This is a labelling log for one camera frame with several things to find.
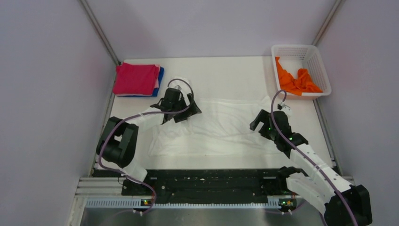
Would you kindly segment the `white t shirt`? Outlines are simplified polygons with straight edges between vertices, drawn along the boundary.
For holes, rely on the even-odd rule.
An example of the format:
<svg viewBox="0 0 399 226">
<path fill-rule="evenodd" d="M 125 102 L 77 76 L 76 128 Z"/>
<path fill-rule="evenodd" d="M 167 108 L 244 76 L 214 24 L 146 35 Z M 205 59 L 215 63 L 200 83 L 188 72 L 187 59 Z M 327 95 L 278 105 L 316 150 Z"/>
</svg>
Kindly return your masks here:
<svg viewBox="0 0 399 226">
<path fill-rule="evenodd" d="M 271 99 L 232 100 L 195 98 L 200 114 L 183 122 L 171 120 L 152 129 L 150 156 L 275 155 L 275 144 L 250 130 Z"/>
</svg>

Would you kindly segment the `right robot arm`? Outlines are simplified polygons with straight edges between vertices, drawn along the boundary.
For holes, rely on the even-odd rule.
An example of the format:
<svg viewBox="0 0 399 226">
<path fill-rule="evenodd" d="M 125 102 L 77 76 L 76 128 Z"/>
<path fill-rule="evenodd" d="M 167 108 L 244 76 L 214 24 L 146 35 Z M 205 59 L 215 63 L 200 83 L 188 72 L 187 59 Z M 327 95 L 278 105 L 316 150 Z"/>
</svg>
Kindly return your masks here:
<svg viewBox="0 0 399 226">
<path fill-rule="evenodd" d="M 297 167 L 278 170 L 276 188 L 282 194 L 294 192 L 322 215 L 327 226 L 368 226 L 373 222 L 370 195 L 363 185 L 353 185 L 329 167 L 308 140 L 294 133 L 283 111 L 261 110 L 250 123 L 254 131 L 272 141 Z"/>
</svg>

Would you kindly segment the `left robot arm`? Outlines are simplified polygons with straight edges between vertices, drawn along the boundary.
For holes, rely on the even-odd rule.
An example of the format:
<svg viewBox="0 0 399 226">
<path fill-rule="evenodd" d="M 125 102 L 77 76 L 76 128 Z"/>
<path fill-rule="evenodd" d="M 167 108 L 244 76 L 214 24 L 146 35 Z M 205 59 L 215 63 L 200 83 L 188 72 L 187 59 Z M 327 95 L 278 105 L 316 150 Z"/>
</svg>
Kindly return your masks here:
<svg viewBox="0 0 399 226">
<path fill-rule="evenodd" d="M 99 166 L 132 180 L 137 193 L 148 193 L 151 182 L 146 179 L 147 170 L 135 159 L 139 134 L 169 121 L 183 122 L 201 112 L 193 93 L 168 88 L 164 97 L 144 112 L 125 119 L 109 118 L 96 148 Z"/>
</svg>

